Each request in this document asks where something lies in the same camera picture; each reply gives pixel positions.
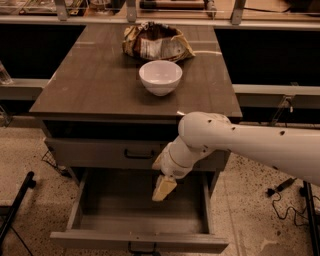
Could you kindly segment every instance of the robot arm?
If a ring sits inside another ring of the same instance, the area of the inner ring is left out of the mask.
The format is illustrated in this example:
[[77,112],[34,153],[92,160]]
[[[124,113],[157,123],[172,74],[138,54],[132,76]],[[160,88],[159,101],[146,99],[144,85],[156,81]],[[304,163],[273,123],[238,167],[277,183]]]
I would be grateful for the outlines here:
[[153,194],[162,201],[193,165],[215,150],[228,150],[320,185],[320,131],[232,124],[220,114],[192,112],[179,123],[179,136],[153,164],[163,172]]

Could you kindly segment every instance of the terrazzo floor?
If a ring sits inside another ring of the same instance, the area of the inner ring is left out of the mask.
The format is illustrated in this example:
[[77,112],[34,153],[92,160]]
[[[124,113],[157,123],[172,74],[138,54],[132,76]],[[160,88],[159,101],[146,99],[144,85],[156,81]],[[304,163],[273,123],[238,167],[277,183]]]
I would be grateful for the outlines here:
[[[0,127],[0,205],[10,205],[26,174],[35,173],[37,185],[27,191],[12,224],[29,250],[34,256],[130,255],[128,251],[64,249],[50,241],[52,231],[66,228],[77,185],[41,160],[47,151],[43,138],[39,123],[32,117],[17,116],[9,127]],[[308,226],[295,226],[291,210],[285,220],[280,220],[272,207],[272,200],[278,199],[278,195],[269,198],[265,193],[267,188],[279,185],[288,177],[231,155],[211,198],[215,234],[229,241],[221,256],[312,255]],[[305,199],[299,194],[301,186],[302,181],[296,180],[281,193],[281,201],[275,202],[281,216],[289,206],[303,210]],[[313,192],[320,195],[318,188]],[[297,222],[306,223],[302,218],[297,218]],[[30,255],[12,229],[2,250],[4,256]],[[215,254],[162,252],[161,255]]]

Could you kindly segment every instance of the white bowl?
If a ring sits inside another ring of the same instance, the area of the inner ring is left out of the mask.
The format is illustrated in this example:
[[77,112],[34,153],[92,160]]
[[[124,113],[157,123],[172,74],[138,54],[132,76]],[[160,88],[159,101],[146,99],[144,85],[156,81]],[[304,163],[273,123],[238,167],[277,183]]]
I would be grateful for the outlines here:
[[144,64],[139,76],[146,89],[157,96],[164,96],[177,88],[182,69],[174,62],[155,60]]

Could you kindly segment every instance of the black cable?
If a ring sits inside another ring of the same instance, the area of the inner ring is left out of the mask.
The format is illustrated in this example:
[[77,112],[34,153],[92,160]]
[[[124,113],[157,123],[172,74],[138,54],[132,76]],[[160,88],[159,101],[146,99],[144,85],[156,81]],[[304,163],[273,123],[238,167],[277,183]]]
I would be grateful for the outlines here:
[[297,227],[300,227],[300,226],[308,226],[308,224],[306,224],[306,223],[297,224],[297,215],[300,216],[300,217],[303,218],[303,219],[308,220],[308,218],[303,215],[303,214],[305,213],[307,207],[305,207],[302,212],[299,212],[299,211],[296,210],[294,207],[289,206],[289,207],[287,208],[287,210],[286,210],[285,215],[282,217],[282,216],[280,216],[280,214],[279,214],[279,212],[278,212],[278,210],[277,210],[277,208],[276,208],[276,206],[275,206],[275,202],[279,202],[279,201],[282,199],[282,197],[281,197],[281,194],[280,194],[279,192],[276,192],[276,194],[278,194],[279,199],[274,199],[274,200],[272,200],[272,207],[273,207],[274,211],[276,212],[278,218],[279,218],[280,220],[285,220],[285,219],[288,217],[289,211],[292,209],[292,210],[294,211],[294,219],[293,219],[293,220],[294,220],[295,226],[297,226]]
[[21,238],[21,236],[18,234],[18,232],[12,227],[10,226],[10,228],[12,229],[12,231],[16,234],[16,236],[19,238],[20,242],[23,244],[24,248],[26,248],[26,250],[28,251],[28,253],[30,254],[30,256],[33,256],[32,252],[30,251],[29,247],[26,245],[26,243],[23,241],[23,239]]

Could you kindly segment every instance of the crumpled bag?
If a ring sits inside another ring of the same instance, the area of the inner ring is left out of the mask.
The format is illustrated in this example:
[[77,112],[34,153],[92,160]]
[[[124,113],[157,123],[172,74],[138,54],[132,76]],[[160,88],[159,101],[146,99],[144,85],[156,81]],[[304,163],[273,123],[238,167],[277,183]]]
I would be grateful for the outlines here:
[[195,54],[179,29],[153,22],[124,31],[123,52],[145,60],[178,61]]

